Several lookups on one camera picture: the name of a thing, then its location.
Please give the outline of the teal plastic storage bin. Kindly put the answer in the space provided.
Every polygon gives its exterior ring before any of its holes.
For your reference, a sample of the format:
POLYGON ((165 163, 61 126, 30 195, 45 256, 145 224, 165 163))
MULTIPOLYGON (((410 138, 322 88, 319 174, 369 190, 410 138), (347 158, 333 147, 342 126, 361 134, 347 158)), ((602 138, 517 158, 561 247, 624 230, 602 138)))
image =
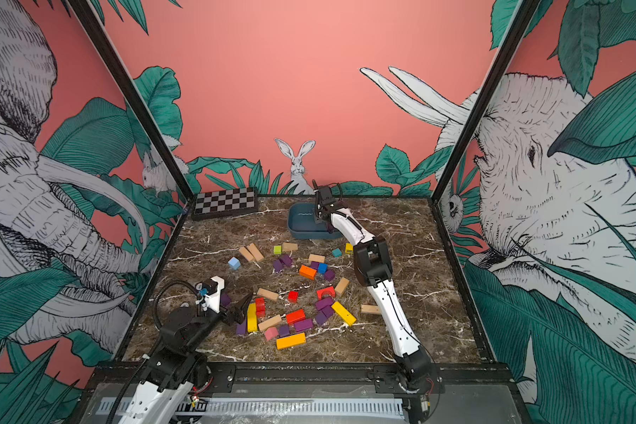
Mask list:
POLYGON ((339 231, 329 232, 324 221, 318 222, 314 216, 313 203, 295 203, 289 208, 287 227, 297 240, 338 240, 339 231))

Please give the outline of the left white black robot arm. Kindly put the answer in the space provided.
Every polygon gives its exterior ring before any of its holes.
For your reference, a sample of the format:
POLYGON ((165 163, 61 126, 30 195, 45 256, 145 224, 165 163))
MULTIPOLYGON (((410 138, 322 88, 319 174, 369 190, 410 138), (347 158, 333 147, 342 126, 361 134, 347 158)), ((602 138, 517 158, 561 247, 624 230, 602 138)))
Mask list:
POLYGON ((199 402, 199 395, 212 385, 214 372, 198 346, 220 323, 244 323, 247 308, 254 305, 254 293, 236 303, 222 304, 224 288, 225 281, 219 276, 198 284, 175 280, 155 295, 152 316, 158 339, 116 396, 106 422, 173 423, 180 405, 188 400, 199 402), (194 295, 194 307, 177 307, 162 321, 159 302, 175 286, 194 295))

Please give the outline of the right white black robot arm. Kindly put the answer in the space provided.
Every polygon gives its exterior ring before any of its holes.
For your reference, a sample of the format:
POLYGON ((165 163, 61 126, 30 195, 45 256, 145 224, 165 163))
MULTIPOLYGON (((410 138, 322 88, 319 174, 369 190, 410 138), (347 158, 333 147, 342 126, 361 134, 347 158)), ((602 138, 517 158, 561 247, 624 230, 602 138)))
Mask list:
POLYGON ((353 247, 353 268, 361 286, 376 302, 383 316, 399 367, 404 390, 431 393, 440 390, 436 362, 415 336, 399 302, 394 282, 388 243, 383 236, 368 231, 344 205, 342 196, 333 194, 339 183, 313 184, 314 219, 325 222, 328 231, 338 231, 353 247))

